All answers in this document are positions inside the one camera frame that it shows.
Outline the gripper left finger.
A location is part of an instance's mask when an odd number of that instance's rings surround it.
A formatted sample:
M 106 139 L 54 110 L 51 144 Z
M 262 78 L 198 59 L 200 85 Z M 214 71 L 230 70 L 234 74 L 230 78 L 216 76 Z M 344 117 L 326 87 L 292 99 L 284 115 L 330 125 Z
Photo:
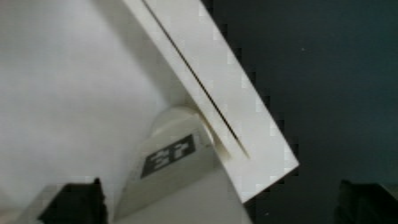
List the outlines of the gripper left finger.
M 108 224 L 104 193 L 99 179 L 90 183 L 47 186 L 21 215 L 15 224 Z

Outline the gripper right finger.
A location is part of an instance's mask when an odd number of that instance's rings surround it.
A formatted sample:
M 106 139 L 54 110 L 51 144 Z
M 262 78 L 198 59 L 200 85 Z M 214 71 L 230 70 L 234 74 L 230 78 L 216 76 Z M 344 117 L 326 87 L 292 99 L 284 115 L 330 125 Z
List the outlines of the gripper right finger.
M 398 184 L 340 181 L 337 224 L 398 224 Z

